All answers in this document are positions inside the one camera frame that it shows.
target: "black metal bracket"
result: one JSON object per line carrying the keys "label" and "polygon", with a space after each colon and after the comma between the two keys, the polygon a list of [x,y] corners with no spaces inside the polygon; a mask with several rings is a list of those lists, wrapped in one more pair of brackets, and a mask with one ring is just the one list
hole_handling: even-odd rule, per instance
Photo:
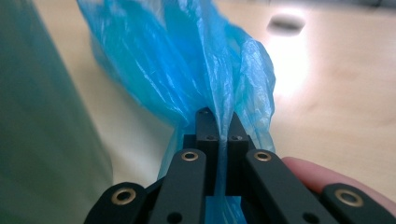
{"label": "black metal bracket", "polygon": [[[348,185],[326,187],[319,200],[275,153],[255,148],[235,113],[228,136],[226,196],[242,197],[247,223],[396,223],[389,211]],[[132,183],[109,188],[85,223],[204,223],[218,155],[216,120],[203,108],[196,113],[196,134],[184,136],[166,177],[146,189]]]}

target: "green object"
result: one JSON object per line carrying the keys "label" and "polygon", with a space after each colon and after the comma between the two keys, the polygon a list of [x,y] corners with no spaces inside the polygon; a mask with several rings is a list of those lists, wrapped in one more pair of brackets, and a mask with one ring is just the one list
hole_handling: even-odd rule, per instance
{"label": "green object", "polygon": [[82,223],[111,163],[31,1],[0,3],[0,223]]}

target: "blue plastic bag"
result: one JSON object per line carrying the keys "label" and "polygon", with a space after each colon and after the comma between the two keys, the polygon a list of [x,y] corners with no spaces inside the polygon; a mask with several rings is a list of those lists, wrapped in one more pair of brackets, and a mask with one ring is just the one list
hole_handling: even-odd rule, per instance
{"label": "blue plastic bag", "polygon": [[208,106],[220,134],[216,197],[206,223],[243,223],[238,198],[224,197],[226,139],[232,114],[256,146],[274,150],[269,124],[275,86],[260,42],[231,25],[209,0],[78,0],[96,59],[143,107],[175,127],[163,157],[166,174],[195,112]]}

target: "table surface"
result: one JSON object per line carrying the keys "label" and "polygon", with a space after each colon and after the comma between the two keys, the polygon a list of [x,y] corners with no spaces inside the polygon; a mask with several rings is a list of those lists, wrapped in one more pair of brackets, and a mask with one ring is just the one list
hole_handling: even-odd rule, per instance
{"label": "table surface", "polygon": [[[92,57],[76,1],[35,0],[113,162],[115,182],[157,176],[172,128],[139,107]],[[217,2],[267,48],[276,72],[276,153],[334,169],[396,201],[396,13]],[[298,35],[267,29],[277,14]]]}

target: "crumpled plastic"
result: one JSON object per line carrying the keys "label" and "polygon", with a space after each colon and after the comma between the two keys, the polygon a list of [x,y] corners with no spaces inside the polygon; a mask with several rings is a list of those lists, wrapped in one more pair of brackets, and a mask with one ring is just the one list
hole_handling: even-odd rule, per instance
{"label": "crumpled plastic", "polygon": [[274,68],[262,44],[230,24],[210,0],[78,0],[97,61],[134,99],[175,127],[166,170],[195,112],[208,106],[219,127],[215,198],[206,223],[245,222],[238,198],[225,197],[226,139],[236,112],[256,147],[274,151]]}

